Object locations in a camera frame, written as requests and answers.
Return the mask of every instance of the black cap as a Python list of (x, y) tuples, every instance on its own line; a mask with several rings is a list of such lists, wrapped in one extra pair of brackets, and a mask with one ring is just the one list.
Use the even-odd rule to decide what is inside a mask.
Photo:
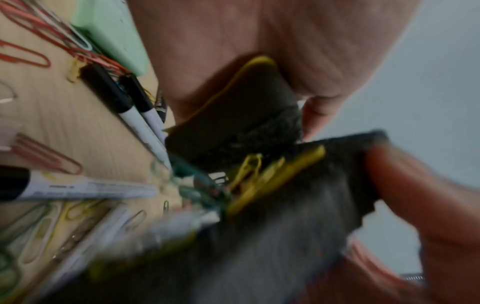
[(121, 76), (118, 79), (118, 82), (120, 82), (125, 88), (127, 94), (130, 95), (130, 98), (140, 112), (147, 112), (154, 108), (152, 102), (145, 93), (145, 90), (142, 88), (142, 85), (134, 74)]
[(30, 182), (30, 170), (20, 167), (0, 166), (0, 201), (14, 200)]
[(133, 107), (129, 97), (100, 64), (93, 63), (81, 68), (80, 77), (116, 113), (124, 113)]

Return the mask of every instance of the green sticky note pad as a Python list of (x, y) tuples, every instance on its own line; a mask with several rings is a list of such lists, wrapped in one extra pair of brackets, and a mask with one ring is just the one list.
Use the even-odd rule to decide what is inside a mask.
[(71, 23), (135, 75), (147, 72), (149, 58), (124, 1), (77, 0)]

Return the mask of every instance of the white wall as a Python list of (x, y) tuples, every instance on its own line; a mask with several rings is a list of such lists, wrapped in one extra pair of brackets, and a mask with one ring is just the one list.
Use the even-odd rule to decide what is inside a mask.
[[(480, 1), (426, 0), (374, 78), (316, 138), (373, 128), (480, 188)], [(359, 239), (393, 271), (421, 270), (413, 228), (377, 206)]]

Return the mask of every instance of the wooden desk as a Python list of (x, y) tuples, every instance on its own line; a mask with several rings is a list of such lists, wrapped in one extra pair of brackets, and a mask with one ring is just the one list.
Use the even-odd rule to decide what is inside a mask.
[[(43, 0), (64, 20), (70, 20), (74, 0)], [(42, 69), (0, 61), (0, 81), (9, 84), (19, 98), (0, 105), (0, 117), (23, 123), (23, 133), (77, 160), (84, 174), (114, 180), (148, 182), (152, 154), (82, 82), (67, 79), (71, 56), (0, 14), (0, 39), (46, 55), (51, 67)], [(150, 92), (157, 91), (157, 79), (150, 66), (140, 82)], [(167, 126), (174, 124), (171, 113)], [(180, 204), (178, 196), (129, 200), (133, 211), (145, 209), (148, 218), (161, 214), (163, 202)], [(0, 205), (0, 228), (28, 208), (29, 202)]]

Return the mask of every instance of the finger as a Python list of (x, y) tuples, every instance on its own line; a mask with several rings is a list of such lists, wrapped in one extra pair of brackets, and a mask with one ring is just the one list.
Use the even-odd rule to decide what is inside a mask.
[(303, 140), (310, 139), (337, 113), (345, 99), (343, 97), (311, 97), (303, 108)]
[(456, 185), (392, 145), (374, 147), (367, 170), (392, 211), (420, 236), (453, 243), (480, 242), (480, 194)]

